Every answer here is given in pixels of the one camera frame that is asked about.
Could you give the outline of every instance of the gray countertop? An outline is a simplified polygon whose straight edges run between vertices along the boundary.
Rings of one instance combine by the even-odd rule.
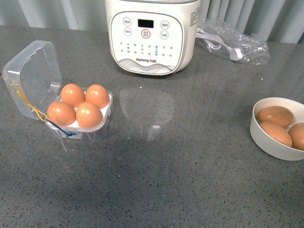
[[[0,27],[1,68],[34,40],[55,45],[63,85],[101,84],[114,106],[102,141],[61,142],[1,81],[1,227],[304,227],[304,160],[249,132],[258,100],[304,103],[304,45],[269,43],[267,66],[196,45],[185,69],[151,78],[122,70],[106,33]]]

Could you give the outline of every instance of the ceramic bowl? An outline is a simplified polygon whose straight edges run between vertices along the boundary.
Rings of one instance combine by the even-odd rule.
[[[285,146],[271,138],[259,125],[257,115],[259,112],[269,106],[282,106],[288,108],[294,114],[294,121],[285,128],[287,131],[297,123],[304,123],[304,105],[296,101],[280,97],[269,97],[258,101],[253,107],[250,133],[255,143],[266,153],[275,158],[287,161],[298,161],[304,159],[304,151]]]

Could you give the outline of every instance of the egg holder tray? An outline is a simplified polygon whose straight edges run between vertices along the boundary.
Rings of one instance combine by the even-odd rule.
[[[2,77],[18,110],[25,117],[42,120],[36,111],[45,114],[53,101],[60,100],[62,79],[56,50],[51,42],[36,40],[30,43],[6,64]],[[113,106],[113,95],[111,91],[107,90],[107,92],[110,102],[101,109],[104,119],[98,126],[81,128],[75,121],[69,126],[60,127],[63,131],[70,133],[67,135],[48,121],[46,125],[61,140],[97,142],[103,139],[107,134]]]

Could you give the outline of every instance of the brown egg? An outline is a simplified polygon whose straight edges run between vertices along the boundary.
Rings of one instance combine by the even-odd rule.
[[[304,151],[304,123],[296,123],[289,129],[293,148]]]
[[[261,110],[258,119],[260,122],[272,122],[285,128],[293,122],[294,115],[285,107],[270,106]]]
[[[76,84],[67,84],[61,91],[61,100],[72,105],[74,108],[85,102],[85,93],[83,89]]]
[[[76,120],[76,112],[68,103],[55,101],[48,107],[47,117],[59,126],[68,126]]]
[[[283,127],[272,122],[262,122],[260,126],[271,138],[286,146],[292,146],[291,137]]]
[[[110,102],[107,90],[101,85],[91,85],[86,91],[85,98],[85,101],[95,104],[99,108],[106,107]]]
[[[76,119],[80,127],[91,128],[98,126],[104,117],[95,104],[84,102],[77,108]]]

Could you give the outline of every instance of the plastic container lid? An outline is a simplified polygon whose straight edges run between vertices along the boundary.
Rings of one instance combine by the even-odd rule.
[[[61,73],[55,46],[36,40],[3,68],[2,77],[19,111],[26,117],[39,117],[17,94],[22,89],[29,102],[46,113],[61,91]]]

